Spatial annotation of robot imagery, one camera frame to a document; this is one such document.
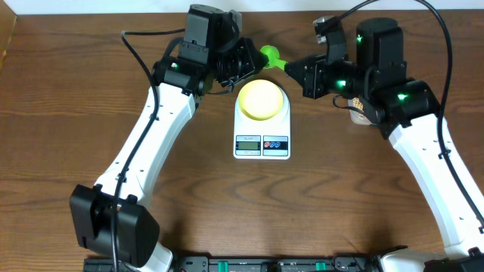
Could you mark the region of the green plastic scoop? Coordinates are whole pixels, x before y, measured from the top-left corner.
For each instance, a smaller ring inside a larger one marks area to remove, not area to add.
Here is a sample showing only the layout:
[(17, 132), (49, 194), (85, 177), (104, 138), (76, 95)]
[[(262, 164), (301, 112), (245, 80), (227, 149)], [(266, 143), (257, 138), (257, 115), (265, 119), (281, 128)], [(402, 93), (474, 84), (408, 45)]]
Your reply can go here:
[(264, 66), (265, 69), (277, 67), (280, 70), (285, 71), (287, 61), (281, 59), (280, 52), (275, 46), (264, 45), (261, 47), (260, 52), (268, 58), (268, 62)]

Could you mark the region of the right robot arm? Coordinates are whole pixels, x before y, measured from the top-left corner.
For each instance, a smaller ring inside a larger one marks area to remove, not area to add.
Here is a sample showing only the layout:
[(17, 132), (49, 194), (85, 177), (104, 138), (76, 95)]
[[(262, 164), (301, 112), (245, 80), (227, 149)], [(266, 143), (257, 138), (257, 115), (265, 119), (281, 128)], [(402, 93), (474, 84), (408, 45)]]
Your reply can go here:
[(376, 255), (369, 271), (481, 271), (483, 196), (458, 154), (441, 111), (442, 104), (421, 80), (408, 78), (403, 32), (390, 18), (360, 22), (356, 62), (346, 53), (338, 17), (314, 22), (325, 54), (286, 64), (285, 73), (302, 86), (305, 97), (327, 94), (361, 102), (359, 113), (380, 130), (404, 159), (422, 191), (441, 233), (440, 255), (397, 247)]

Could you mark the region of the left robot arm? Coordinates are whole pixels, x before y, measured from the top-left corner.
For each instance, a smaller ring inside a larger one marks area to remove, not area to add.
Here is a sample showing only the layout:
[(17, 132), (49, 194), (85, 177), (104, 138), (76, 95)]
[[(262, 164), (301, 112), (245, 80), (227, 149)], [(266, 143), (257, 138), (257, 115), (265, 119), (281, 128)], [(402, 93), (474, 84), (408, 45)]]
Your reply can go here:
[(185, 27), (171, 31), (161, 59), (144, 68), (147, 100), (115, 160), (94, 185), (74, 188), (70, 211), (78, 244), (107, 257), (105, 270), (170, 269), (172, 252), (160, 244), (160, 226), (148, 210), (154, 186), (175, 139), (213, 84), (230, 93), (267, 64), (241, 27), (236, 11), (190, 6)]

